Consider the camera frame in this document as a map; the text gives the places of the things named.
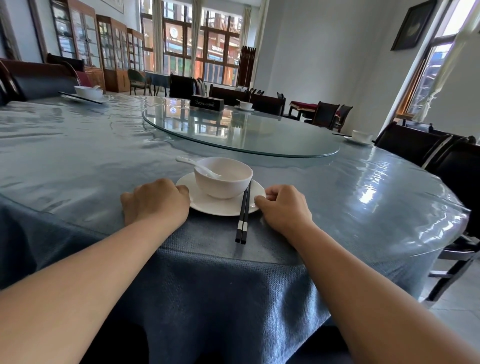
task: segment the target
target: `floor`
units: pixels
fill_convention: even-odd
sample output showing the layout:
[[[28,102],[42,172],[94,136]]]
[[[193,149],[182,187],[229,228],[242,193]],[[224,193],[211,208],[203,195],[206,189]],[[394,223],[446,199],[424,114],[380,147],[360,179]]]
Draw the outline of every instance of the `floor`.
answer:
[[[452,262],[437,260],[434,270],[448,270]],[[428,278],[422,297],[426,297],[437,279]],[[447,291],[430,311],[453,331],[480,350],[480,261],[475,261],[467,272]]]

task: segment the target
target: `hand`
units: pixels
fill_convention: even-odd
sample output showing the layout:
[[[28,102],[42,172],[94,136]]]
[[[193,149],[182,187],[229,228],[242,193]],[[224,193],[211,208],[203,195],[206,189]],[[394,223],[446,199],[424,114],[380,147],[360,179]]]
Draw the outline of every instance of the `hand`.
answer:
[[[125,216],[125,226],[145,218],[155,217],[166,222],[173,230],[187,219],[190,197],[186,186],[175,186],[167,178],[143,184],[133,193],[120,196]]]
[[[290,239],[298,229],[314,225],[305,196],[294,186],[278,184],[268,187],[265,192],[267,198],[256,196],[255,204],[272,229]]]

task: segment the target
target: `forearm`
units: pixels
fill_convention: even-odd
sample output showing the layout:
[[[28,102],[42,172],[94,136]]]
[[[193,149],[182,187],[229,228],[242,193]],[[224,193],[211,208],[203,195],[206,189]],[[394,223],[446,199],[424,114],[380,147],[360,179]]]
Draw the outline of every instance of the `forearm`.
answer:
[[[136,222],[0,292],[0,362],[78,363],[171,232]]]
[[[358,362],[478,363],[480,357],[398,286],[317,227],[288,237]]]

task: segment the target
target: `person's left arm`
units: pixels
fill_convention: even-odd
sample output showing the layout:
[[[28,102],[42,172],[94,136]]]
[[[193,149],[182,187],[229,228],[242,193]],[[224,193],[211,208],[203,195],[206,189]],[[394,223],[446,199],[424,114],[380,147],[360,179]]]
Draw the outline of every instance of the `person's left arm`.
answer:
[[[0,363],[79,363],[190,206],[188,189],[166,179],[123,194],[121,202],[125,228],[0,292]]]

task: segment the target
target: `person's right arm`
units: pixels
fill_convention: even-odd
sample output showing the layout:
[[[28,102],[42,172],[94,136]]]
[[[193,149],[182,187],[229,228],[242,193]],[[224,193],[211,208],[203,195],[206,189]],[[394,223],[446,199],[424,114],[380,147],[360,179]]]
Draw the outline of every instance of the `person's right arm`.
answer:
[[[256,205],[301,255],[355,362],[480,363],[480,353],[318,228],[295,187],[266,193]]]

